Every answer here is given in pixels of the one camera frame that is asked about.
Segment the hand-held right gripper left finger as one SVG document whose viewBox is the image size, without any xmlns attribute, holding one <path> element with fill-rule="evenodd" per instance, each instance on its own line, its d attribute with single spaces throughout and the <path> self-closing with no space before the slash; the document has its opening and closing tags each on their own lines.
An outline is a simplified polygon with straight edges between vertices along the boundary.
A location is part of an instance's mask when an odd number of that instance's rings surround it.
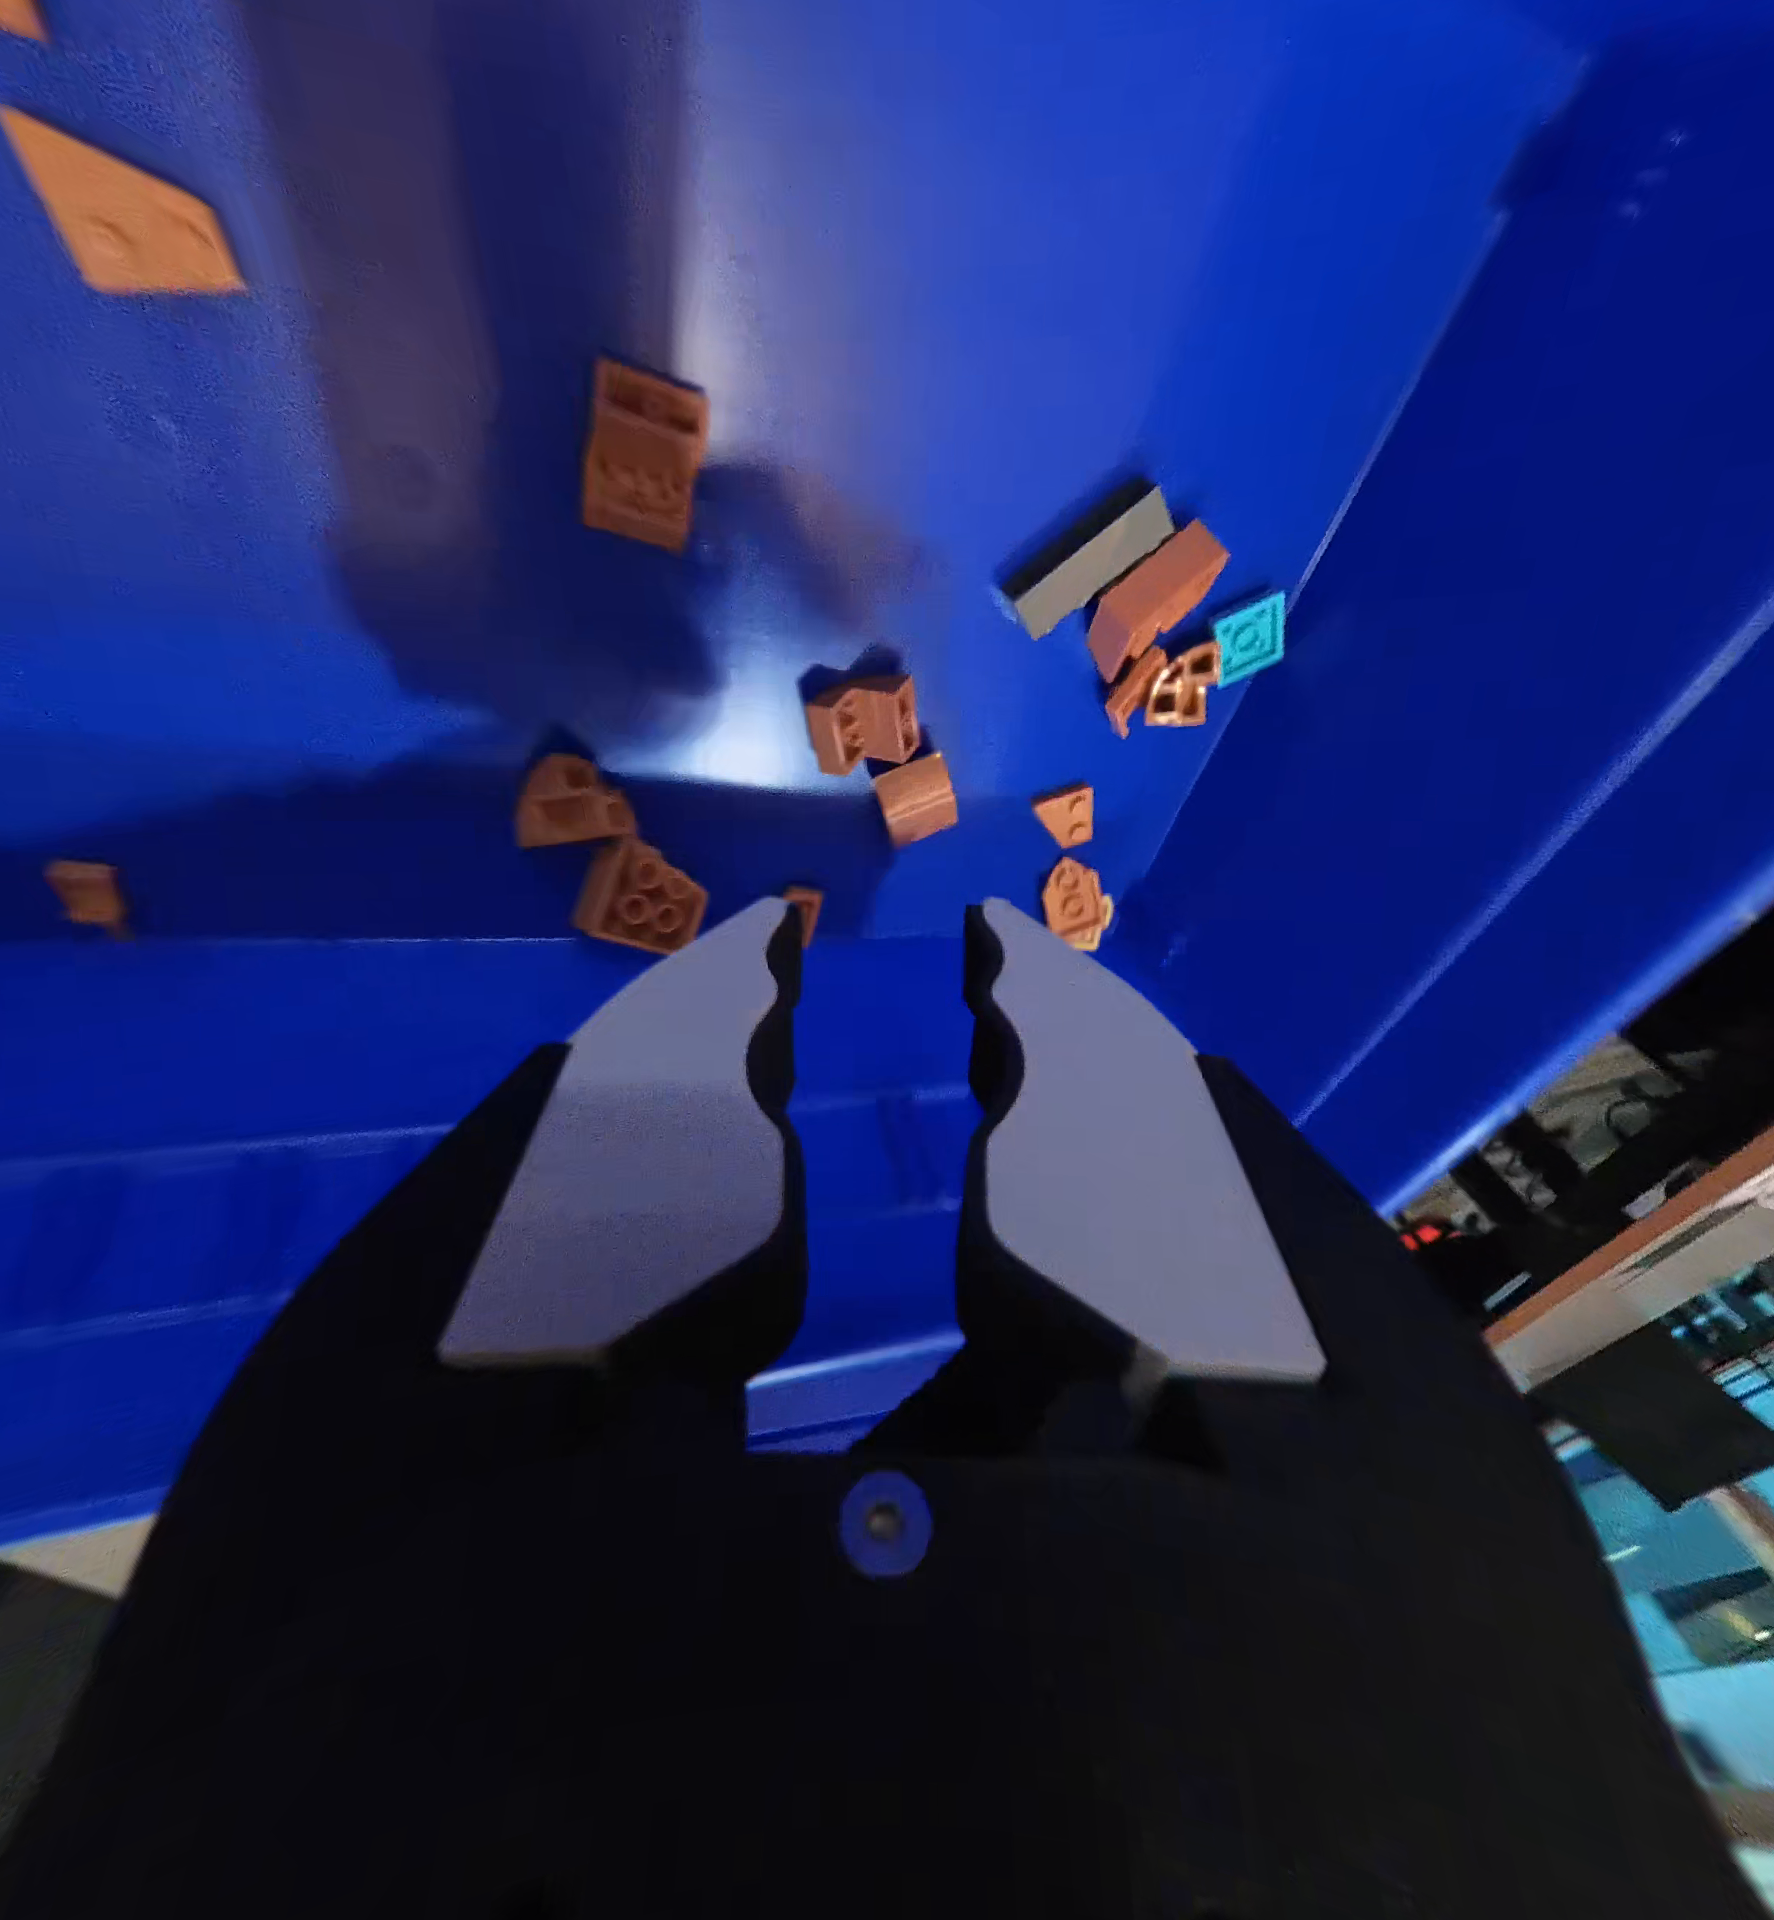
<svg viewBox="0 0 1774 1920">
<path fill-rule="evenodd" d="M 752 1379 L 808 1290 L 790 1118 L 802 912 L 759 900 L 661 960 L 571 1036 L 439 1356 L 465 1371 L 636 1347 Z"/>
</svg>

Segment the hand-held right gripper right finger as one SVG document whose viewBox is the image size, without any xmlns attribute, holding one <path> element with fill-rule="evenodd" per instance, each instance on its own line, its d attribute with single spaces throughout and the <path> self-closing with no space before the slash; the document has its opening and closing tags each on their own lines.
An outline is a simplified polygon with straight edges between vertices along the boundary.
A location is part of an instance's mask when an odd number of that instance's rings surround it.
<svg viewBox="0 0 1774 1920">
<path fill-rule="evenodd" d="M 956 1313 L 1047 1372 L 1311 1385 L 1327 1356 L 1187 1036 L 1008 900 L 971 908 Z"/>
</svg>

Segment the teal square toy brick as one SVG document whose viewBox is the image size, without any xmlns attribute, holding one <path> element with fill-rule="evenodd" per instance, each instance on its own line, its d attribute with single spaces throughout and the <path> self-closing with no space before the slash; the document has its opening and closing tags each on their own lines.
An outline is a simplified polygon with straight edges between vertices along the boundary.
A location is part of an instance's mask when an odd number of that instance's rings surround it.
<svg viewBox="0 0 1774 1920">
<path fill-rule="evenodd" d="M 1217 685 L 1233 687 L 1282 662 L 1289 595 L 1272 592 L 1215 618 Z"/>
</svg>

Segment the grey toy brick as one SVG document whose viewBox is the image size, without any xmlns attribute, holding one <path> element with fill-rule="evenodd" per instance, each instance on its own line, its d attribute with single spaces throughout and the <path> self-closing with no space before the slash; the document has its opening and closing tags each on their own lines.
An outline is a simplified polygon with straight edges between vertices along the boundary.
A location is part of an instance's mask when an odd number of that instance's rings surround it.
<svg viewBox="0 0 1774 1920">
<path fill-rule="evenodd" d="M 1176 533 L 1163 489 L 1143 476 L 1099 496 L 1000 576 L 1007 612 L 1033 641 L 1089 608 Z"/>
</svg>

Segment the brown bricks heap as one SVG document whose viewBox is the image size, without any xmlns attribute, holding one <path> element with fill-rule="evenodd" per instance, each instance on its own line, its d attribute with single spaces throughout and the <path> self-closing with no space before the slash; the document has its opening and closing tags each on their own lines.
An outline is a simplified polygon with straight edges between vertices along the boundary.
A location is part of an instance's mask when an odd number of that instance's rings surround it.
<svg viewBox="0 0 1774 1920">
<path fill-rule="evenodd" d="M 0 944 L 1029 908 L 1215 5 L 0 5 Z"/>
</svg>

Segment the blue plastic bin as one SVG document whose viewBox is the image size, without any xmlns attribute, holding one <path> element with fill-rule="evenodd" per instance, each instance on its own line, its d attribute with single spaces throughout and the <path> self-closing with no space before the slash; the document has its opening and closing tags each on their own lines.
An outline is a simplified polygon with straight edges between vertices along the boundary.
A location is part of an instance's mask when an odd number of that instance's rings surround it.
<svg viewBox="0 0 1774 1920">
<path fill-rule="evenodd" d="M 1176 533 L 1075 632 L 1176 736 L 1101 958 L 1388 1209 L 1774 905 L 1774 5 L 1215 19 L 1137 359 Z M 1218 687 L 1272 592 L 1282 662 Z M 952 1341 L 971 902 L 814 940 L 757 1430 Z M 640 971 L 571 924 L 0 944 L 0 1548 L 153 1510 L 328 1249 Z"/>
</svg>

